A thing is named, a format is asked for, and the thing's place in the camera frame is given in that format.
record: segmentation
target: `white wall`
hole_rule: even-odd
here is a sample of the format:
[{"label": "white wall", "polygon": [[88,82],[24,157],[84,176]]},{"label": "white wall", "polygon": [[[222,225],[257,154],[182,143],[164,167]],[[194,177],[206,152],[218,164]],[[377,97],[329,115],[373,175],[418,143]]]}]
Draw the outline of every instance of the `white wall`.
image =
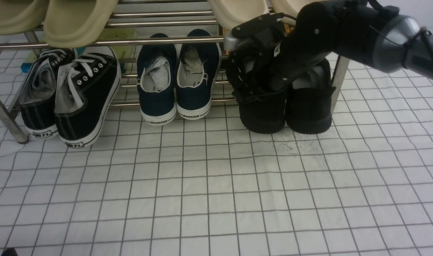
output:
[{"label": "white wall", "polygon": [[400,7],[400,13],[412,16],[422,26],[433,27],[433,0],[378,0],[381,5]]}]

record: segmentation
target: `canvas sneaker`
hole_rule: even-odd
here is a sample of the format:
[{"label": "canvas sneaker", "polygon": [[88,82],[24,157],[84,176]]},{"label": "canvas sneaker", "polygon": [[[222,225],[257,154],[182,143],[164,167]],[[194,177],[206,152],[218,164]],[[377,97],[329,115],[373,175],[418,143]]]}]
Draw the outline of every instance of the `canvas sneaker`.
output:
[{"label": "canvas sneaker", "polygon": [[60,67],[55,123],[68,147],[96,141],[120,79],[119,60],[110,47],[87,47],[73,63]]},{"label": "canvas sneaker", "polygon": [[35,138],[57,135],[54,101],[59,68],[75,59],[72,49],[45,50],[33,63],[19,96],[20,113],[28,132]]},{"label": "canvas sneaker", "polygon": [[[154,34],[151,38],[167,37]],[[177,51],[174,45],[146,45],[137,57],[137,91],[140,112],[145,122],[165,125],[176,117],[174,85]]]},{"label": "canvas sneaker", "polygon": [[[202,29],[188,36],[210,36]],[[205,117],[212,104],[212,88],[221,65],[218,43],[184,44],[181,47],[177,70],[177,111],[187,120]]]}]

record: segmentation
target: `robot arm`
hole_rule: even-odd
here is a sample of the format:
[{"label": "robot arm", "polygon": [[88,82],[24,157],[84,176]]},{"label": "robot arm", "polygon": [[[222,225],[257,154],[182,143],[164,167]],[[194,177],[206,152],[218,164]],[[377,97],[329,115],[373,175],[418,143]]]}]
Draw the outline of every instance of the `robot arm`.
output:
[{"label": "robot arm", "polygon": [[[328,0],[303,7],[294,30],[275,49],[272,78],[265,89],[283,90],[330,52],[385,73],[407,68],[433,79],[433,36],[415,19],[399,15],[397,7],[369,2],[374,8],[359,0]],[[232,33],[247,34],[246,29],[240,30]]]}]

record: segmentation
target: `white rubber sole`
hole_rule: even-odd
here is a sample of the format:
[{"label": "white rubber sole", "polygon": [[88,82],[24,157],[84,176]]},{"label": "white rubber sole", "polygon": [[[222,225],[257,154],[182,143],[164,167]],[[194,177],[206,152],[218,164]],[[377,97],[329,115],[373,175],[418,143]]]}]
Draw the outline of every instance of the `white rubber sole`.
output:
[{"label": "white rubber sole", "polygon": [[103,127],[103,122],[106,118],[107,111],[109,110],[109,104],[112,102],[112,99],[117,94],[117,91],[120,88],[120,79],[121,79],[121,69],[120,69],[120,63],[117,59],[117,77],[112,85],[112,89],[109,92],[109,97],[106,99],[106,102],[103,107],[103,112],[101,112],[100,119],[98,120],[98,123],[96,124],[95,129],[84,138],[78,139],[78,140],[67,140],[62,137],[62,141],[70,148],[74,149],[80,149],[91,146],[93,143],[95,143],[96,139],[100,136],[101,128]]},{"label": "white rubber sole", "polygon": [[179,115],[186,120],[199,120],[201,118],[204,118],[210,112],[210,107],[212,106],[213,86],[215,85],[215,81],[217,80],[218,73],[220,72],[221,61],[223,59],[223,57],[221,56],[220,44],[217,43],[216,45],[218,47],[218,51],[220,52],[220,61],[218,62],[218,68],[216,69],[215,77],[213,78],[212,81],[212,87],[210,89],[210,101],[204,107],[201,107],[199,109],[194,109],[194,110],[184,109],[180,107],[179,104],[177,104],[177,112],[179,112]]},{"label": "white rubber sole", "polygon": [[176,118],[176,113],[177,113],[177,106],[176,105],[177,104],[174,104],[173,109],[169,113],[162,115],[162,116],[158,116],[158,117],[147,115],[144,112],[142,112],[142,109],[140,110],[140,113],[142,114],[143,121],[145,121],[149,125],[163,126],[165,124],[172,122],[172,120],[174,120],[174,118]]},{"label": "white rubber sole", "polygon": [[59,134],[59,130],[57,129],[57,126],[55,124],[49,128],[43,129],[43,130],[32,130],[32,129],[29,129],[28,127],[26,127],[26,128],[27,128],[28,133],[33,135],[35,138],[52,138],[52,137],[56,136],[57,134]]}]

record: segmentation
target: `shoe sole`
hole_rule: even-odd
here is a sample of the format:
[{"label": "shoe sole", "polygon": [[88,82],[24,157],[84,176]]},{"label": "shoe sole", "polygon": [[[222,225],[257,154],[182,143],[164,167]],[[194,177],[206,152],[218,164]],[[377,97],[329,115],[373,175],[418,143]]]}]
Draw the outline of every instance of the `shoe sole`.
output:
[{"label": "shoe sole", "polygon": [[240,121],[242,121],[245,128],[259,134],[278,133],[284,128],[284,119],[278,120],[277,122],[267,122],[244,118],[243,115],[240,115]]},{"label": "shoe sole", "polygon": [[218,68],[216,69],[215,76],[212,81],[212,87],[210,88],[210,100],[204,107],[194,110],[184,109],[180,107],[180,105],[177,103],[177,112],[179,112],[179,115],[186,120],[199,120],[201,118],[204,118],[210,112],[210,107],[212,106],[213,86],[215,85],[218,73],[221,70],[221,62],[223,61],[223,53],[221,52],[220,44],[217,43],[216,46],[218,47],[218,51],[220,52],[220,60],[218,61]]},{"label": "shoe sole", "polygon": [[51,127],[42,130],[33,130],[28,127],[26,128],[28,133],[33,135],[35,138],[52,138],[54,136],[57,136],[57,134],[59,134],[59,130],[57,129],[57,126],[55,124]]},{"label": "shoe sole", "polygon": [[174,104],[174,107],[170,112],[168,112],[165,115],[158,116],[158,117],[147,115],[144,112],[142,112],[142,109],[140,109],[140,113],[142,114],[143,121],[145,121],[149,125],[163,126],[165,124],[172,122],[172,120],[174,120],[174,118],[176,118],[177,107],[176,107],[176,104]]},{"label": "shoe sole", "polygon": [[[112,52],[114,53],[114,57],[117,58],[117,55],[115,54],[115,52],[113,50],[112,50]],[[98,120],[98,123],[96,124],[95,129],[93,129],[93,131],[88,136],[85,136],[85,137],[77,139],[77,140],[67,140],[67,139],[60,137],[62,139],[62,141],[68,147],[74,148],[74,149],[89,147],[93,143],[95,143],[96,139],[100,136],[101,128],[103,127],[103,123],[104,123],[104,120],[106,119],[107,111],[109,110],[109,104],[112,102],[112,99],[117,94],[117,91],[120,88],[121,68],[120,68],[120,63],[119,63],[118,59],[117,59],[116,65],[117,65],[117,78],[114,81],[114,83],[112,84],[112,89],[111,89],[111,92],[109,93],[109,94],[112,93],[112,95],[106,99],[105,105],[103,107],[104,114],[100,115],[100,119]]]},{"label": "shoe sole", "polygon": [[318,121],[306,121],[286,117],[286,123],[293,131],[301,134],[320,134],[329,130],[332,125],[332,115]]}]

